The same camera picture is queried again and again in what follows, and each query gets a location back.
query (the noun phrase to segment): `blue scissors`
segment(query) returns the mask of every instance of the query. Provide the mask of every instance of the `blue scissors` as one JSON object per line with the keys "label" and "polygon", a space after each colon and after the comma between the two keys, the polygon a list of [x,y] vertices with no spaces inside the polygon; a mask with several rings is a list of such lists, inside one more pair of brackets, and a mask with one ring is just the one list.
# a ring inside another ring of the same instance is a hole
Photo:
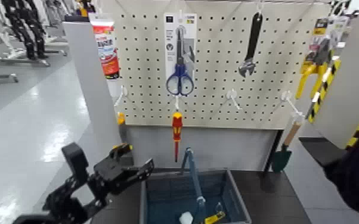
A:
{"label": "blue scissors", "polygon": [[166,82],[167,91],[172,95],[189,95],[194,88],[192,78],[189,76],[187,67],[182,56],[182,37],[180,29],[177,29],[177,63],[175,71]]}

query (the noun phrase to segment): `screwdriver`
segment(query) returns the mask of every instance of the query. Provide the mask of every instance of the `screwdriver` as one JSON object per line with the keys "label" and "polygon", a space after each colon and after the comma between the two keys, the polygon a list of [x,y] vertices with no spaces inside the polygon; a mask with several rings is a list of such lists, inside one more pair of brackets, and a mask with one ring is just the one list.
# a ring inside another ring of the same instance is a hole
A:
{"label": "screwdriver", "polygon": [[178,161],[178,145],[181,141],[181,128],[182,128],[182,114],[180,112],[175,112],[172,115],[175,162]]}

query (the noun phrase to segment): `black robotic arm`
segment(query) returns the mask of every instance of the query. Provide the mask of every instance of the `black robotic arm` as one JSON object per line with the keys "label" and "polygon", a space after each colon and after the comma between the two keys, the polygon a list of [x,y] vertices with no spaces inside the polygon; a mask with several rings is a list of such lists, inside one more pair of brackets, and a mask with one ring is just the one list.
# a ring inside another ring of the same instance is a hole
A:
{"label": "black robotic arm", "polygon": [[[154,169],[152,159],[140,168],[123,167],[119,164],[120,157],[130,150],[132,146],[129,144],[114,147],[109,156],[94,166],[94,174],[89,175],[86,171],[89,166],[88,160],[79,145],[71,143],[63,147],[64,157],[73,175],[47,196],[42,209],[49,213],[22,215],[13,224],[85,223],[108,205],[108,194],[119,195],[129,186],[150,176]],[[83,206],[71,195],[85,184],[89,186],[95,198]]]}

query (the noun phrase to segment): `shiny floor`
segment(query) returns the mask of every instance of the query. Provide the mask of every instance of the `shiny floor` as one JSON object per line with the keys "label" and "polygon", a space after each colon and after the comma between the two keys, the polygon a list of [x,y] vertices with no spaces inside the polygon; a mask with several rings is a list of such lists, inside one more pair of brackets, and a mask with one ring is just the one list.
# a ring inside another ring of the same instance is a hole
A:
{"label": "shiny floor", "polygon": [[[0,54],[4,47],[0,45]],[[39,211],[47,194],[70,171],[60,148],[81,145],[92,165],[102,155],[89,125],[88,111],[73,62],[52,56],[51,67],[0,65],[0,73],[17,73],[19,83],[0,80],[0,223]],[[301,136],[318,135],[310,125]],[[359,223],[299,141],[286,169],[313,224]]]}

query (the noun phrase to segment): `white pegboard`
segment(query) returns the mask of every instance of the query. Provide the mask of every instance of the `white pegboard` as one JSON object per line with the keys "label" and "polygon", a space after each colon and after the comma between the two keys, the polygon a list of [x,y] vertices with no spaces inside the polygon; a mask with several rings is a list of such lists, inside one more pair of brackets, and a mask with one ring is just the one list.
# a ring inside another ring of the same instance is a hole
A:
{"label": "white pegboard", "polygon": [[[184,126],[283,129],[291,108],[273,114],[283,91],[296,91],[299,69],[324,3],[266,2],[253,75],[237,68],[249,41],[254,2],[116,0],[104,3],[116,21],[120,74],[128,88],[119,110],[129,125],[170,126],[174,98],[165,88],[163,14],[182,9],[198,15],[195,90],[179,99]],[[227,91],[234,88],[237,110]]]}

